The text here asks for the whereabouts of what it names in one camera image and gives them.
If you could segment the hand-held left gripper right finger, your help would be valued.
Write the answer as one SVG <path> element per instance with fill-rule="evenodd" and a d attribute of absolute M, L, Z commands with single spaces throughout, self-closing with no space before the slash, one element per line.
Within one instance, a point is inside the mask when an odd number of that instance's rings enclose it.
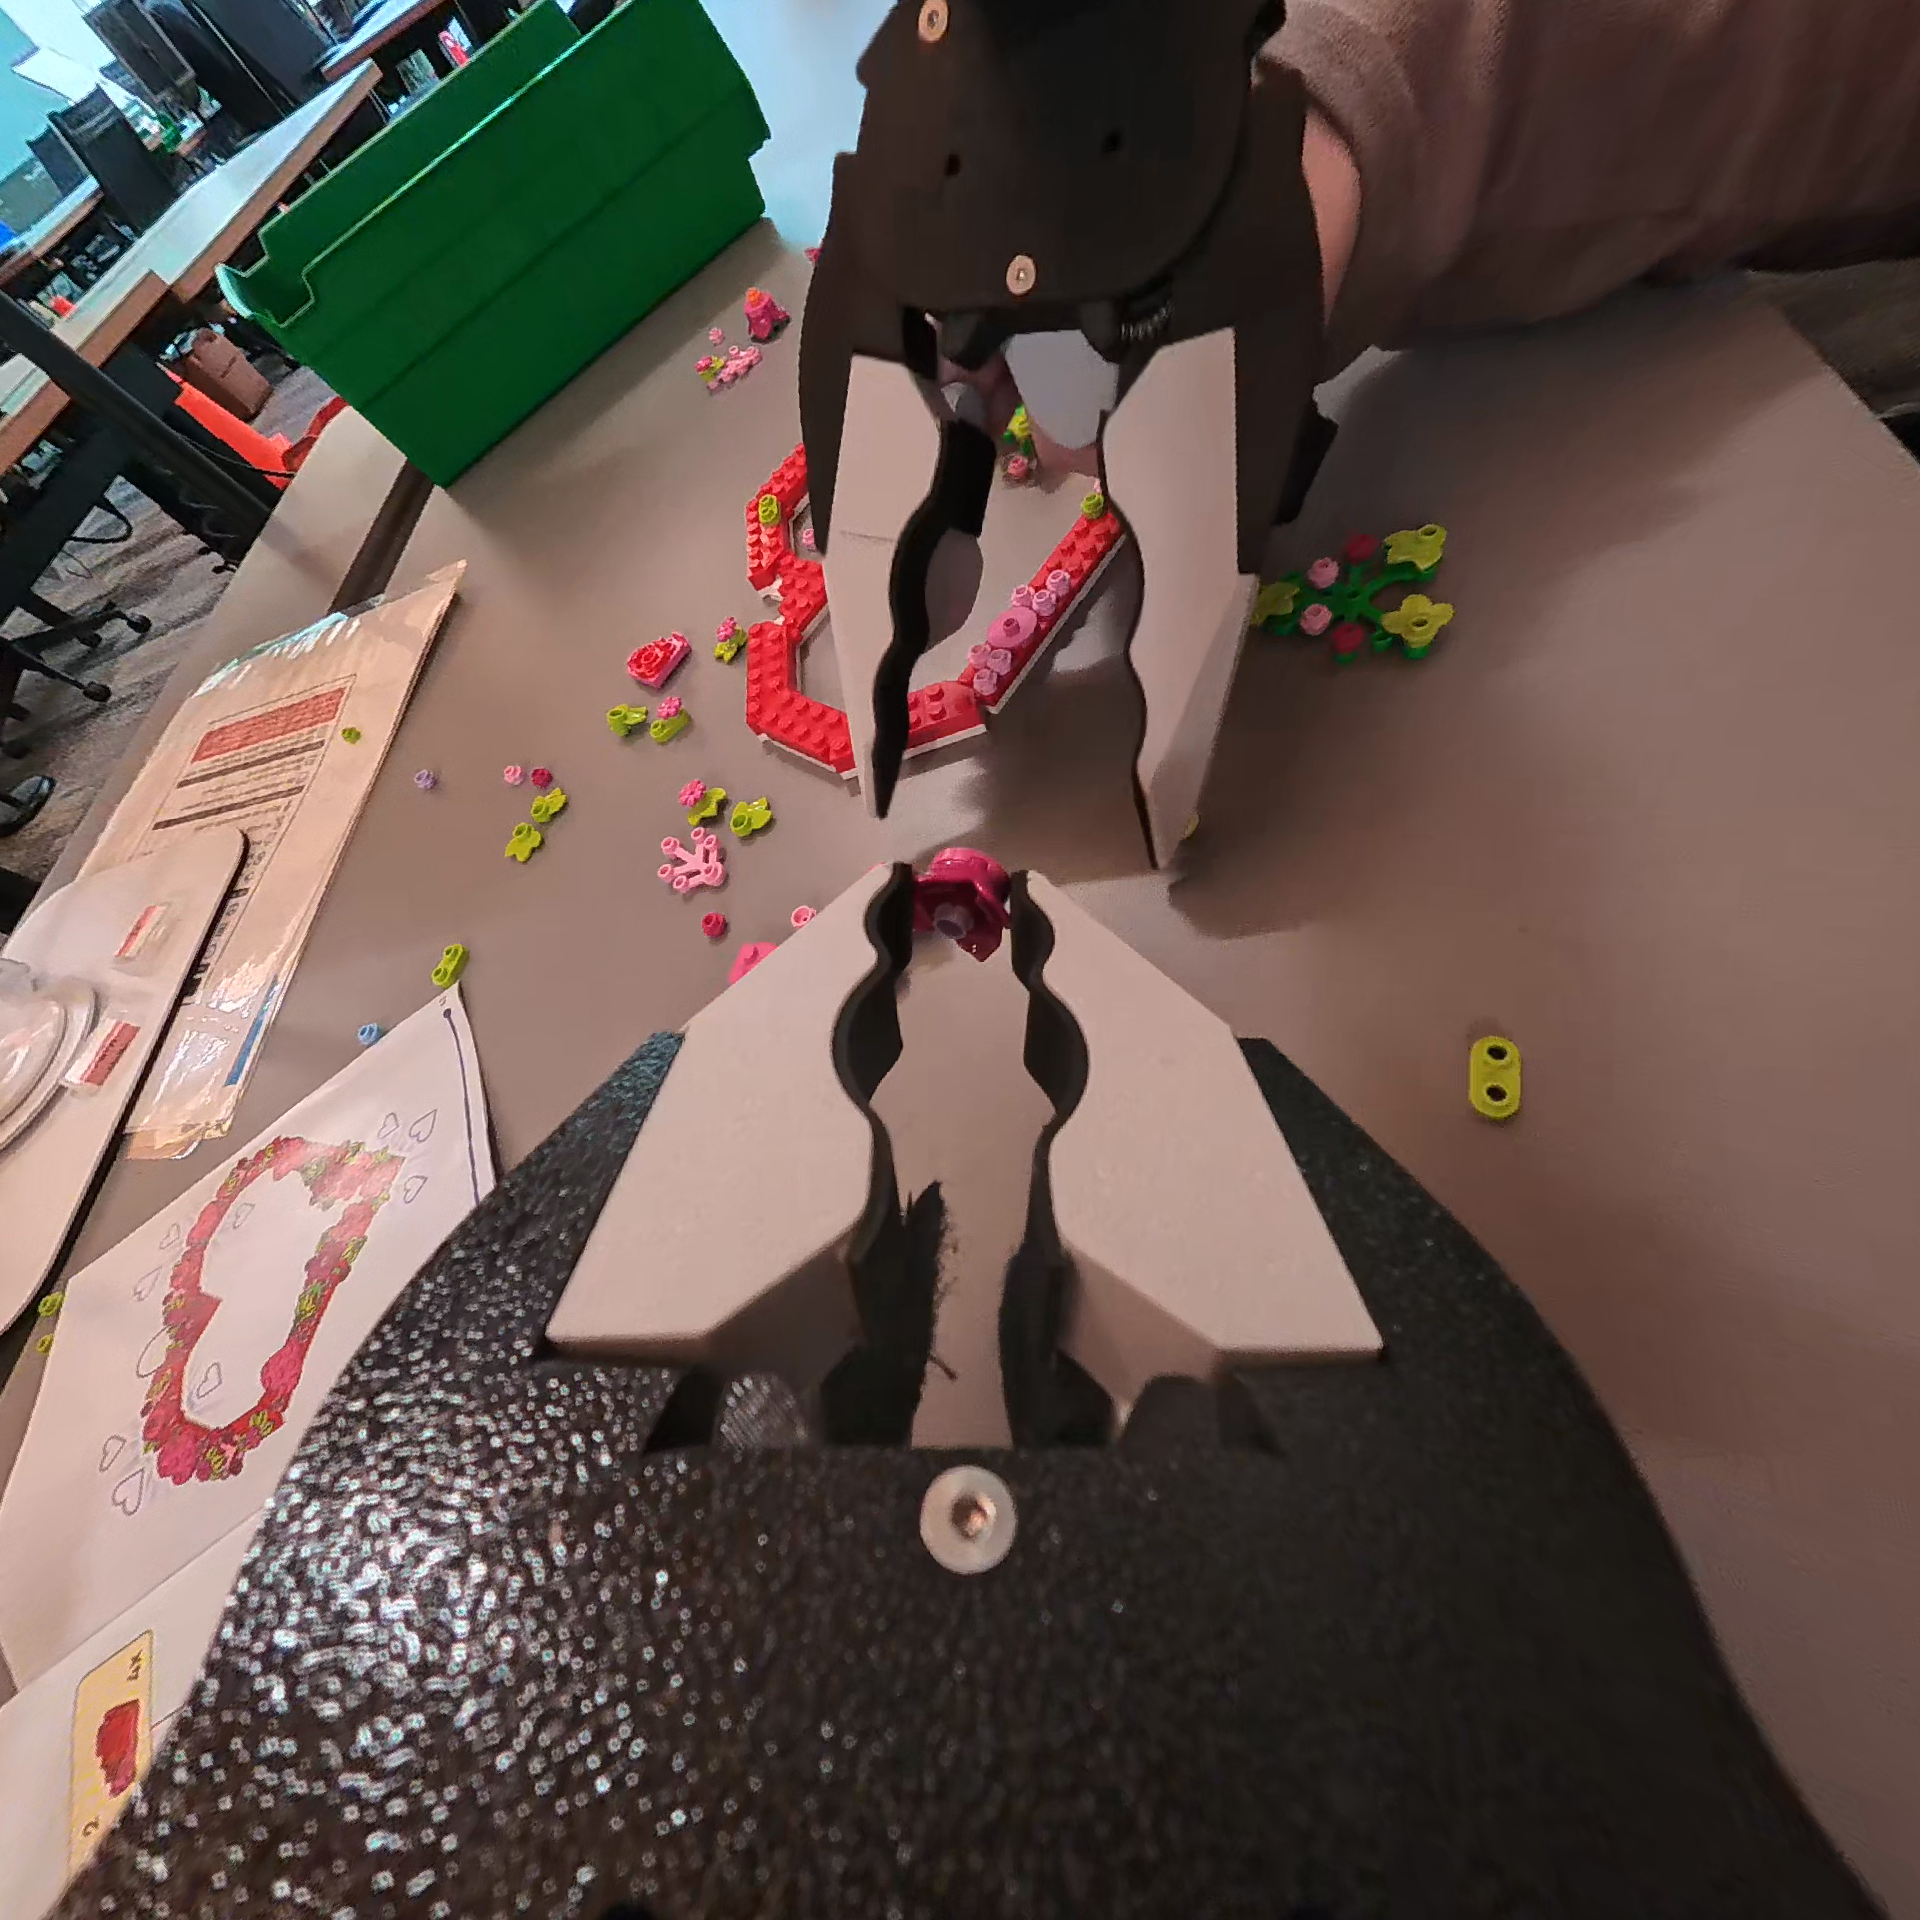
<path fill-rule="evenodd" d="M 1051 1101 L 997 1317 L 1013 1439 L 1102 1445 L 1156 1381 L 1380 1359 L 1234 1031 L 1051 880 L 1010 910 Z"/>

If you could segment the person's right forearm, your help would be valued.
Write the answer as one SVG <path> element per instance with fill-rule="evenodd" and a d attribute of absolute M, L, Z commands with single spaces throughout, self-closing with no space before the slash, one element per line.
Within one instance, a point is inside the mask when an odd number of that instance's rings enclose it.
<path fill-rule="evenodd" d="M 1361 169 L 1378 333 L 1917 252 L 1917 4 L 1287 4 Z"/>

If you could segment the wood and white book stand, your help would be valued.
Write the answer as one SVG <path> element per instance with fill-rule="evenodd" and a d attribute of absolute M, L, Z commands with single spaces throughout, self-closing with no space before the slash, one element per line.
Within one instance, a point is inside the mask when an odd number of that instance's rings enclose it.
<path fill-rule="evenodd" d="M 232 824 L 189 832 L 37 902 L 6 941 L 4 963 L 55 1010 L 55 1044 L 4 1094 L 4 1325 L 55 1271 L 243 849 Z"/>

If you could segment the magenta rose with lavender stud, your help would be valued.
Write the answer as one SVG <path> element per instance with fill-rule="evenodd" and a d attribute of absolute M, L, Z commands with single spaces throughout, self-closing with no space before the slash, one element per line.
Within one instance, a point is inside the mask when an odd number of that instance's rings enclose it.
<path fill-rule="evenodd" d="M 916 876 L 916 934 L 941 934 L 986 963 L 1010 929 L 1010 870 L 978 847 L 943 847 Z"/>

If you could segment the brown cardboard box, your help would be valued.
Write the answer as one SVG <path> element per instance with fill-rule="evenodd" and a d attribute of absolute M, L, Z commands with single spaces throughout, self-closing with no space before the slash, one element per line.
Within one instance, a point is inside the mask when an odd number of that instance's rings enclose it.
<path fill-rule="evenodd" d="M 253 420 L 272 400 L 272 380 L 262 375 L 248 350 L 216 324 L 179 333 L 170 358 L 185 387 L 202 388 L 237 417 Z"/>

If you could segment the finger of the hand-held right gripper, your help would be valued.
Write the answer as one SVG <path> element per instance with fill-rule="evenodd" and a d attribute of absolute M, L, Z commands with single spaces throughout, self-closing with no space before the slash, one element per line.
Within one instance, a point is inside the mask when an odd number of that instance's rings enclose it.
<path fill-rule="evenodd" d="M 829 497 L 829 636 L 866 809 L 894 802 L 916 665 L 974 607 L 993 482 L 978 387 L 855 355 Z"/>
<path fill-rule="evenodd" d="M 1128 662 L 1140 687 L 1134 783 L 1156 870 L 1197 812 L 1254 575 L 1239 549 L 1234 333 L 1152 355 L 1102 429 L 1105 492 L 1140 549 L 1140 616 Z"/>

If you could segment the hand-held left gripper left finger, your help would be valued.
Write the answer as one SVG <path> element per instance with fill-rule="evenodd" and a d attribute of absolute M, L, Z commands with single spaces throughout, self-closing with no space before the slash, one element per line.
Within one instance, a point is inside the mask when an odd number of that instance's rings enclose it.
<path fill-rule="evenodd" d="M 876 865 L 692 1025 L 546 1321 L 564 1354 L 780 1376 L 829 1439 L 911 1437 L 949 1212 L 874 1094 L 916 873 Z"/>

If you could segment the green plastic bin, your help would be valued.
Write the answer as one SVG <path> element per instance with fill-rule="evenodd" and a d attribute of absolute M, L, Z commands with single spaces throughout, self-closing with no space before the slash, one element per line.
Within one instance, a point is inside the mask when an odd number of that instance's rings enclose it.
<path fill-rule="evenodd" d="M 765 135 L 702 4 L 535 4 L 217 287 L 451 487 L 763 219 Z"/>

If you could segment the open instruction booklet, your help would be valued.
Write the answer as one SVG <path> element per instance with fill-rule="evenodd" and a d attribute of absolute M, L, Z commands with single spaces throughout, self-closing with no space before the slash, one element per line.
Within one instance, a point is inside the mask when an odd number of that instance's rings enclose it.
<path fill-rule="evenodd" d="M 4 1917 L 109 1833 L 330 1388 L 489 1188 L 446 989 L 68 1278 L 4 1491 Z"/>

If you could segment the green lego plant assembly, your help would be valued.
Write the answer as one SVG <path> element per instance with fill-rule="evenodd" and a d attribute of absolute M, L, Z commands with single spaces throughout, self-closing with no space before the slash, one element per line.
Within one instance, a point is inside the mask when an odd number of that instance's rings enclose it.
<path fill-rule="evenodd" d="M 1389 537 L 1355 534 L 1340 549 L 1264 584 L 1253 629 L 1267 636 L 1324 641 L 1335 662 L 1399 649 L 1427 658 L 1454 617 L 1434 598 L 1447 528 L 1423 522 Z"/>

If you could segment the person's right hand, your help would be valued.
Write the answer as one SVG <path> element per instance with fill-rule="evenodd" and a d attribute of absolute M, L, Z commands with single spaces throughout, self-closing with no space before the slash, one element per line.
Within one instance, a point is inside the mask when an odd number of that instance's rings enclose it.
<path fill-rule="evenodd" d="M 1372 343 L 1378 313 L 1361 250 L 1361 169 L 1343 133 L 1310 103 L 1301 174 L 1311 200 L 1324 287 L 1324 380 L 1349 367 Z"/>

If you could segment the orange plastic item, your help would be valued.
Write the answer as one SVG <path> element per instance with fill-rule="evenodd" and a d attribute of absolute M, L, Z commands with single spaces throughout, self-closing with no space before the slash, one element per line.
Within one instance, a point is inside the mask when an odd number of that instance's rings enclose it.
<path fill-rule="evenodd" d="M 319 416 L 307 420 L 307 437 L 289 443 L 288 437 L 264 437 L 253 429 L 253 420 L 232 416 L 205 388 L 181 383 L 174 370 L 170 370 L 173 387 L 179 388 L 179 406 L 193 424 L 216 437 L 217 447 L 248 462 L 253 470 L 262 470 L 272 487 L 289 487 L 307 454 L 319 443 L 319 432 L 344 410 L 344 400 L 330 400 L 319 406 Z"/>

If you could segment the background office desks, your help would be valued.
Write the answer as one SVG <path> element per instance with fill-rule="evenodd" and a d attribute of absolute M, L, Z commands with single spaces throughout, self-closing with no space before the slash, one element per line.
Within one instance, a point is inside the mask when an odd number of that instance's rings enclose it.
<path fill-rule="evenodd" d="M 346 59 L 315 99 L 189 187 L 66 320 L 41 324 L 4 296 L 4 469 L 44 443 L 68 406 L 96 400 L 109 362 L 128 350 L 140 330 L 216 287 L 216 270 L 319 169 L 376 81 L 376 59 Z"/>

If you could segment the clear plastic bag with sheet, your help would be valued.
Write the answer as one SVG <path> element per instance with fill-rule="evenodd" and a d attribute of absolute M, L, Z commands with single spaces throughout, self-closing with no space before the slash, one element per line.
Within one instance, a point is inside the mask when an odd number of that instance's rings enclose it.
<path fill-rule="evenodd" d="M 128 1120 L 128 1157 L 181 1157 L 230 1134 L 464 567 L 442 565 L 410 592 L 333 612 L 210 669 L 83 859 L 93 873 L 209 828 L 248 837 Z"/>

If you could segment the red heart lego frame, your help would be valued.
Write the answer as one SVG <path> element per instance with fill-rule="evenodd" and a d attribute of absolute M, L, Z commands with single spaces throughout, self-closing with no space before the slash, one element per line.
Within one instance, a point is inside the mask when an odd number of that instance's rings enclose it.
<path fill-rule="evenodd" d="M 773 616 L 746 629 L 744 719 L 763 739 L 852 779 L 849 714 L 800 687 L 805 642 L 829 616 L 823 561 L 799 534 L 805 505 L 807 469 L 799 443 L 744 511 L 746 584 L 773 604 Z M 1105 505 L 1105 492 L 1088 492 L 1068 534 L 1013 591 L 960 674 L 908 692 L 904 754 L 929 754 L 985 734 L 986 719 L 1015 696 L 1092 600 L 1124 541 L 1124 518 Z"/>

